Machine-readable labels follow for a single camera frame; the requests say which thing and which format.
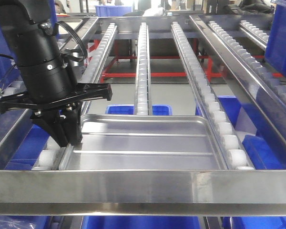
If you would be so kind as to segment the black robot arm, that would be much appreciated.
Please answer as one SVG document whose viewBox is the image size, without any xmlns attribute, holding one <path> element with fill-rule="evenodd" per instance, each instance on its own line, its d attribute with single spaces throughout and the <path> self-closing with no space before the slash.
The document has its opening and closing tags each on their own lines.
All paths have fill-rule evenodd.
<svg viewBox="0 0 286 229">
<path fill-rule="evenodd" d="M 0 99 L 0 113 L 32 110 L 31 121 L 45 130 L 60 147 L 82 141 L 82 103 L 112 98 L 108 83 L 79 83 L 71 62 L 81 62 L 87 50 L 65 22 L 50 23 L 46 0 L 0 0 L 0 29 L 15 54 L 26 91 Z M 82 57 L 59 50 L 56 35 L 63 27 L 78 43 Z"/>
</svg>

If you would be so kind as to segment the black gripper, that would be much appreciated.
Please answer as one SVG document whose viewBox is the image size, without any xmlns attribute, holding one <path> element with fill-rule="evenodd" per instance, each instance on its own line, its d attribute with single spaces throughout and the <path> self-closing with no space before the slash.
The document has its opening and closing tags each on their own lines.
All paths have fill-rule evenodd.
<svg viewBox="0 0 286 229">
<path fill-rule="evenodd" d="M 31 115 L 33 124 L 45 130 L 60 147 L 66 147 L 68 143 L 77 146 L 82 141 L 82 102 L 96 99 L 112 99 L 109 83 L 78 83 L 67 96 L 60 99 L 51 98 L 46 102 L 33 101 L 28 91 L 3 96 L 0 98 L 0 114 L 18 109 L 36 111 Z M 51 111 L 61 109 L 64 120 L 60 118 L 59 111 Z"/>
</svg>

